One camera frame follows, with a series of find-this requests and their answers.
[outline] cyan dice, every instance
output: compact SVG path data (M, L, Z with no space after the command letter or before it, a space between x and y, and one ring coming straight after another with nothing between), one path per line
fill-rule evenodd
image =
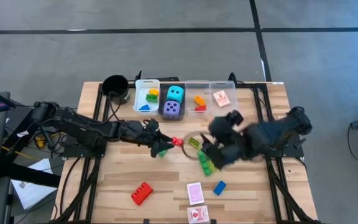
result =
M178 103L181 103L184 94L184 89L180 88L179 86L171 86L168 89L167 100L173 100Z
M164 112L163 112L164 115L178 116L179 111L180 111L180 103L173 100L169 100L165 102Z

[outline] wooden table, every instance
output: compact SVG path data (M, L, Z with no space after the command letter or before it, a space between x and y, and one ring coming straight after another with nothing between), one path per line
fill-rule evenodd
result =
M93 116L98 85L99 82L84 83L78 106L79 114ZM267 83L267 86L273 115L279 119L290 110L285 86L282 83ZM118 117L148 119L137 116L132 109L135 91L130 91L131 100L121 106L117 112ZM253 92L239 88L237 97L239 111L244 117L241 127L258 122ZM178 138L190 131L206 131L210 121L210 118L189 116L179 122L164 121L159 116L155 119L160 123L164 134ZM56 198L58 206L63 181L74 160L65 162ZM67 208L78 192L83 163L84 159L81 159L69 176L63 199L64 208ZM306 214L317 218L305 168L294 159L285 158L283 163L290 193ZM227 186L217 196L213 189L220 180L227 183ZM149 183L154 192L138 206L132 201L131 194L142 182ZM179 147L170 149L164 158L151 158L147 147L124 142L108 143L106 155L101 160L92 223L141 223L145 218L150 219L151 223L186 223L186 208L190 207L186 185L194 182L201 182L210 219L217 219L218 223L275 223L265 161L239 161L221 172L205 177L199 162L189 160ZM286 218L282 196L278 194L283 218ZM85 218L87 203L88 195L85 195L81 219Z

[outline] red lego brick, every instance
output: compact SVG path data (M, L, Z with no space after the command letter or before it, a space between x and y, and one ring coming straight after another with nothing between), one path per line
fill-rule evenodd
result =
M183 140L182 139L179 139L179 138L176 138L176 137L173 137L172 138L172 143L176 146L182 146L183 145Z
M137 205L141 205L141 203L153 192L153 189L146 183L143 182L142 185L136 189L136 192L134 192L131 197L133 201Z
M195 111L204 111L204 110L206 110L206 105L204 105L204 106L197 106L197 107L195 108Z

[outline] concrete floor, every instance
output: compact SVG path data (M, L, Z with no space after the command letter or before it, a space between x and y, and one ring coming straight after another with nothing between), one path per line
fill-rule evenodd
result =
M262 28L358 27L358 0L256 0L256 6ZM0 30L253 26L246 0L0 0ZM304 151L319 219L358 223L358 161L346 141L349 123L358 120L358 32L263 38L272 80L285 82L291 105L304 106L314 125ZM259 55L253 32L0 35L0 91L23 104L76 107L83 82L113 74L131 79L139 70L144 77L220 80L235 72L243 81L264 81ZM350 139L358 157L358 131ZM14 215L23 212L16 205ZM46 222L52 208L22 223Z

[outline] black cup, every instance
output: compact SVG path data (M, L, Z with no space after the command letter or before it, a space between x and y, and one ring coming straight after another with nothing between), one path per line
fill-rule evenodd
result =
M117 105L127 103L130 98L128 80L122 75L107 78L102 84L102 92Z

